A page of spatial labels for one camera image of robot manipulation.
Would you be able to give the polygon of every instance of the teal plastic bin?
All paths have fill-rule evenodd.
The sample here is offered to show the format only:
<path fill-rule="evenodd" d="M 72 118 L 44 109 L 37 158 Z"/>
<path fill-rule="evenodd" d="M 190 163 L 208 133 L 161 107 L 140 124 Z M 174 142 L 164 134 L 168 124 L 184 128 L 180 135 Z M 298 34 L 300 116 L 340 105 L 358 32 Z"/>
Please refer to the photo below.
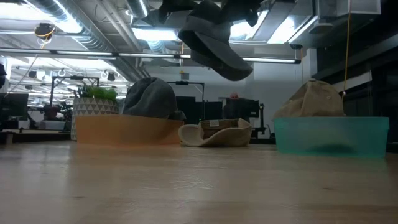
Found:
<path fill-rule="evenodd" d="M 274 127 L 280 152 L 358 157 L 386 155 L 389 118 L 278 118 Z"/>

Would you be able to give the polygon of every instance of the potted plant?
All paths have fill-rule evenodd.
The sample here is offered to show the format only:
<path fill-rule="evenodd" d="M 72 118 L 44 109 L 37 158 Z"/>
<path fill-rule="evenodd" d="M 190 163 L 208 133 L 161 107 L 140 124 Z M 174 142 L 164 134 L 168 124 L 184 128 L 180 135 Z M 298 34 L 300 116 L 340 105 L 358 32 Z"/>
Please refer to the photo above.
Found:
<path fill-rule="evenodd" d="M 73 118 L 70 131 L 71 140 L 77 140 L 76 116 L 94 116 L 104 114 L 119 114 L 116 103 L 117 93 L 114 89 L 97 86 L 84 86 L 78 90 L 79 97 L 73 100 Z"/>

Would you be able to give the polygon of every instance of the geometric patterned planter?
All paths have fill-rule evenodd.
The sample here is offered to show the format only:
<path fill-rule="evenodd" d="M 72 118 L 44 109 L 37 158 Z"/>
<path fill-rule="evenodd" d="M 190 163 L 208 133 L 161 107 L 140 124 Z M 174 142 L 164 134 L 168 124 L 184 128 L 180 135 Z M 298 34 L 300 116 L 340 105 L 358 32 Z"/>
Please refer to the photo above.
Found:
<path fill-rule="evenodd" d="M 119 114 L 118 105 L 111 100 L 96 98 L 75 98 L 73 100 L 72 128 L 70 139 L 77 141 L 76 135 L 76 116 L 93 116 L 102 114 Z"/>

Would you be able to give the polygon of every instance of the tan hat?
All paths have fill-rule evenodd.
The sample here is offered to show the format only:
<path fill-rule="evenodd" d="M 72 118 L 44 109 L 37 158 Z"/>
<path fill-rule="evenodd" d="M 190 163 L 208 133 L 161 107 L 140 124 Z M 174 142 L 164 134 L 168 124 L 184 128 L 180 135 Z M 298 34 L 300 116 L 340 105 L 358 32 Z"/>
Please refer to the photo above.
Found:
<path fill-rule="evenodd" d="M 178 135 L 183 146 L 246 146 L 250 141 L 251 130 L 251 125 L 243 119 L 214 120 L 201 121 L 199 125 L 184 125 Z"/>
<path fill-rule="evenodd" d="M 344 116 L 343 100 L 331 84 L 306 82 L 275 114 L 276 118 Z"/>

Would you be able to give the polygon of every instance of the table surface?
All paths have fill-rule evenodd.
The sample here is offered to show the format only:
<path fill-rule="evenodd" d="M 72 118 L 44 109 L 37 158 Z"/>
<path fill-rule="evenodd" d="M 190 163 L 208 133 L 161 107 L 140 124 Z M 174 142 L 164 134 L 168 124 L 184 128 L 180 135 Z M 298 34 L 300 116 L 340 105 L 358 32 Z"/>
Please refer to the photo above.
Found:
<path fill-rule="evenodd" d="M 398 223 L 398 156 L 0 147 L 0 223 Z"/>

